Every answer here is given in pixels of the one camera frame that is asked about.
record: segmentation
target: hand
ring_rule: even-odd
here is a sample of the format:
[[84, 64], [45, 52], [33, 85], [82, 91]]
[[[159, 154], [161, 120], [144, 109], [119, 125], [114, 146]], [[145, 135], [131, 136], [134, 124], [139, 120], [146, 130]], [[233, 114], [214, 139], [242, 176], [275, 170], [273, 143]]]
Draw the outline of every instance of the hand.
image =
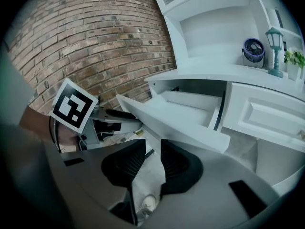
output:
[[58, 126], [58, 141], [60, 145], [75, 146], [77, 145], [77, 133], [65, 125], [59, 123]]

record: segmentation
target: purple fan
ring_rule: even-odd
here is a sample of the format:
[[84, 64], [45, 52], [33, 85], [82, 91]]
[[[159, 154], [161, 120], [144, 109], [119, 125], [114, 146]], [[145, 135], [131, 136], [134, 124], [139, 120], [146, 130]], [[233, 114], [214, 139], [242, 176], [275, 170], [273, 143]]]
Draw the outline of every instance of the purple fan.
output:
[[262, 42], [256, 38], [248, 38], [244, 41], [243, 48], [246, 59], [253, 63], [260, 62], [265, 54]]

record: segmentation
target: miniature lamp post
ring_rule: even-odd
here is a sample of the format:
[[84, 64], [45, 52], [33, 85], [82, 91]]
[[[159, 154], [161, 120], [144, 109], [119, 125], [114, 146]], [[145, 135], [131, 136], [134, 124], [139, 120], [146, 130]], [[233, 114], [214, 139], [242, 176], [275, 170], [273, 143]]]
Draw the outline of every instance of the miniature lamp post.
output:
[[283, 45], [283, 34], [275, 28], [271, 28], [266, 32], [270, 47], [274, 50], [274, 68], [268, 71], [269, 74], [282, 78], [283, 72], [278, 70], [278, 51], [282, 50]]

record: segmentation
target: raised panel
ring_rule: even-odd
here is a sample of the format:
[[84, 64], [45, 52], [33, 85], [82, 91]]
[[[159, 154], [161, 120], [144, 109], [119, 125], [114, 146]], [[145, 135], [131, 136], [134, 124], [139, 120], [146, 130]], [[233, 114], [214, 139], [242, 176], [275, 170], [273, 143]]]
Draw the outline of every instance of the raised panel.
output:
[[305, 103], [276, 91], [232, 83], [224, 127], [305, 152]]

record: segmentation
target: white cabinet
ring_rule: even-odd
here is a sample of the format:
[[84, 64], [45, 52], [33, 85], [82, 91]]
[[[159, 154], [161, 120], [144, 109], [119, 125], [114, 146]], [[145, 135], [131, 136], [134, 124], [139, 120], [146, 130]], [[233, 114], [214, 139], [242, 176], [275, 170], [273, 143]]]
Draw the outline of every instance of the white cabinet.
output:
[[[284, 35], [285, 47], [304, 50], [299, 26], [281, 0], [157, 0], [171, 37], [178, 69], [210, 64], [239, 64], [247, 38], [257, 38], [272, 68], [274, 52], [265, 33]], [[284, 50], [279, 53], [284, 61]]]
[[305, 152], [305, 102], [253, 85], [232, 83], [224, 127]]
[[145, 104], [117, 95], [124, 111], [132, 113], [156, 139], [185, 142], [223, 153], [230, 137], [217, 132], [221, 97], [164, 91]]

